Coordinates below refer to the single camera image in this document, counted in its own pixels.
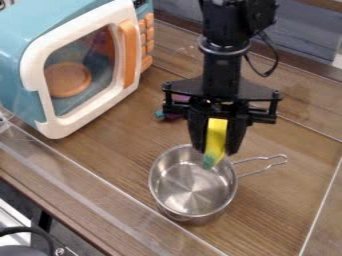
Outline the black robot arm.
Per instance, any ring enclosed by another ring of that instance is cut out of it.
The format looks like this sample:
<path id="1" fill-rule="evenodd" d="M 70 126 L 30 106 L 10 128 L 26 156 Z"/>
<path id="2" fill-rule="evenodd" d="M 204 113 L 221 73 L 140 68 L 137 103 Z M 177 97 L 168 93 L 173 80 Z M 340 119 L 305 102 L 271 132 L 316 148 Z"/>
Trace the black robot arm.
<path id="1" fill-rule="evenodd" d="M 207 149 L 208 120 L 227 122 L 223 153 L 237 152 L 247 127 L 276 121 L 281 100 L 277 90 L 241 78 L 241 63 L 253 36 L 275 23 L 276 0 L 199 0 L 203 32 L 197 47 L 204 56 L 203 73 L 161 85 L 162 112 L 187 119 L 192 147 Z"/>

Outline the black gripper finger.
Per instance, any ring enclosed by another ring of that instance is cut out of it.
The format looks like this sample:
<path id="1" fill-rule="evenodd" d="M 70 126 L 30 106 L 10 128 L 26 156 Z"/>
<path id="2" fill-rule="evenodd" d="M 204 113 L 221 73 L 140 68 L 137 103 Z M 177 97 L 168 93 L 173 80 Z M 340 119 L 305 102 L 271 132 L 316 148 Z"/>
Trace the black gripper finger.
<path id="1" fill-rule="evenodd" d="M 187 115 L 188 132 L 192 147 L 200 153 L 204 152 L 205 148 L 207 122 L 207 112 L 197 105 L 191 105 Z"/>
<path id="2" fill-rule="evenodd" d="M 239 147 L 245 135 L 248 126 L 247 110 L 239 108 L 232 116 L 228 118 L 227 132 L 225 132 L 225 154 L 233 155 L 239 151 Z"/>

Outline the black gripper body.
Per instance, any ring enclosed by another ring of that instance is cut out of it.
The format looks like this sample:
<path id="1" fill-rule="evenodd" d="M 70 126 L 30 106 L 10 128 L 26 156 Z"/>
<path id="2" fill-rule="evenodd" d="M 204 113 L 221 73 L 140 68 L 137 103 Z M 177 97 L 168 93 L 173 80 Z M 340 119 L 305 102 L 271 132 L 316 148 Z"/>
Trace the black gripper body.
<path id="1" fill-rule="evenodd" d="M 233 87 L 209 88 L 201 76 L 168 81 L 161 85 L 164 100 L 161 109 L 165 113 L 183 114 L 187 119 L 191 105 L 197 105 L 209 118 L 225 119 L 243 108 L 248 113 L 248 125 L 253 123 L 273 124 L 276 122 L 277 104 L 281 94 L 277 90 L 241 79 Z M 187 103 L 176 103 L 175 95 L 188 96 Z"/>

